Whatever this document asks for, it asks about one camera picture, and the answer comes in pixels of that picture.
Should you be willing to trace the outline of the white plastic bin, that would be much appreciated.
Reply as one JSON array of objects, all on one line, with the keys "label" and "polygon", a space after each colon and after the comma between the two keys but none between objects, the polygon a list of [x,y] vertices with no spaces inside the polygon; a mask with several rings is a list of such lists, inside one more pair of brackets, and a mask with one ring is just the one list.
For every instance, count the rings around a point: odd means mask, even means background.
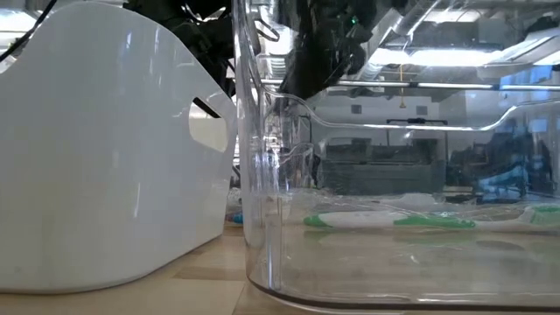
[{"label": "white plastic bin", "polygon": [[170,31],[56,10],[0,73],[0,293],[144,277],[223,230],[236,107]]}]

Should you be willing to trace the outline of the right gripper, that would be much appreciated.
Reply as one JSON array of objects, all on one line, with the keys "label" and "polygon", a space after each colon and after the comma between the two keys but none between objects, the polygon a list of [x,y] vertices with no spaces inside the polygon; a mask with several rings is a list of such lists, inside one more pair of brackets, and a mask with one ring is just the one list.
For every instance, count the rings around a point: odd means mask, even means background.
[{"label": "right gripper", "polygon": [[308,99],[335,85],[345,74],[358,73],[366,62],[360,44],[341,40],[337,45],[304,38],[287,55],[286,74],[279,92]]}]

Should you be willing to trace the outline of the silver overhead rail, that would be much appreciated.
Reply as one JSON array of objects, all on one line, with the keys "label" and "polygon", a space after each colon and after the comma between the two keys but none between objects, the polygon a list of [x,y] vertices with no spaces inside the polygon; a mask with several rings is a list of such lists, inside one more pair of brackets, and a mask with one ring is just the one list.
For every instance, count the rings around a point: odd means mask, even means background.
[{"label": "silver overhead rail", "polygon": [[415,81],[364,81],[341,80],[334,86],[364,88],[430,88],[491,91],[552,91],[560,92],[560,85],[516,85],[516,84],[471,84],[471,83],[436,83]]}]

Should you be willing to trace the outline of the clear plastic bin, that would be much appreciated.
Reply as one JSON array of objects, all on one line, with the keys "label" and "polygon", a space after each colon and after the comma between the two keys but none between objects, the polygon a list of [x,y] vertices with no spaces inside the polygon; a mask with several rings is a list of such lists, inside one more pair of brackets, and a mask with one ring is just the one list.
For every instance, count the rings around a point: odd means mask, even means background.
[{"label": "clear plastic bin", "polygon": [[[279,92],[294,31],[278,0],[234,0],[241,200],[248,280],[290,305],[326,312],[483,311],[560,315],[560,228],[521,232],[431,227],[337,229],[330,212],[450,211],[512,219],[560,205],[560,92],[330,86],[308,99]],[[361,47],[366,53],[367,43]],[[339,81],[560,85],[560,0],[442,0],[412,41],[381,49],[493,53],[482,66],[385,65]],[[445,183],[453,151],[498,132],[548,146],[552,195],[499,195]],[[326,160],[328,144],[436,140],[432,164]]]}]

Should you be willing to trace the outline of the dark equipment shelf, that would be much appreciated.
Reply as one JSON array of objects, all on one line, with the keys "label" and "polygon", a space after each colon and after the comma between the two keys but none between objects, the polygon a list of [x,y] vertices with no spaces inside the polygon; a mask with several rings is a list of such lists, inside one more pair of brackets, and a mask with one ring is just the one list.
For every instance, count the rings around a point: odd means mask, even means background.
[{"label": "dark equipment shelf", "polygon": [[354,164],[429,165],[439,160],[436,140],[414,140],[405,145],[371,144],[366,138],[352,138],[350,143],[329,143],[325,159]]}]

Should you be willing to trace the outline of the green toothbrush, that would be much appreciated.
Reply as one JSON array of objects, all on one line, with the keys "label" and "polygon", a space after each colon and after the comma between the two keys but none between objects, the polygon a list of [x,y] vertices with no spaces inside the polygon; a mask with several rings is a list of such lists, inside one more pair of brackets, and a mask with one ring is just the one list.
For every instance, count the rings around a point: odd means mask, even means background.
[{"label": "green toothbrush", "polygon": [[450,211],[412,212],[390,208],[381,211],[330,212],[309,215],[303,223],[315,228],[441,228],[491,232],[525,232],[560,228],[560,205],[523,206],[512,219],[476,220]]}]

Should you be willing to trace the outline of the ribbed silver ventilation duct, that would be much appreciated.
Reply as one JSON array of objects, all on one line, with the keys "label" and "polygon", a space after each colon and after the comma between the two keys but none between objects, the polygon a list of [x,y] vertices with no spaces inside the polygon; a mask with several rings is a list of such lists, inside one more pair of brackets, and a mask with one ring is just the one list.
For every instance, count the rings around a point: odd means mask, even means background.
[{"label": "ribbed silver ventilation duct", "polygon": [[379,60],[382,44],[403,39],[409,44],[416,28],[441,3],[442,0],[378,0],[372,37],[367,42],[368,62],[362,68],[360,78],[373,80],[387,62]]}]

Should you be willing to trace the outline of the blue robot workstation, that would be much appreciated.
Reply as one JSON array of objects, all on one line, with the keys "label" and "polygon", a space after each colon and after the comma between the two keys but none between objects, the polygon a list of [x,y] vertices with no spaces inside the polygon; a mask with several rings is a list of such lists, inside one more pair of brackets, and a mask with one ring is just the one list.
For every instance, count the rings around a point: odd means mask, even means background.
[{"label": "blue robot workstation", "polygon": [[557,185],[546,143],[528,131],[512,130],[493,134],[487,143],[453,151],[445,183],[494,195],[515,188],[522,199],[528,193],[550,196]]}]

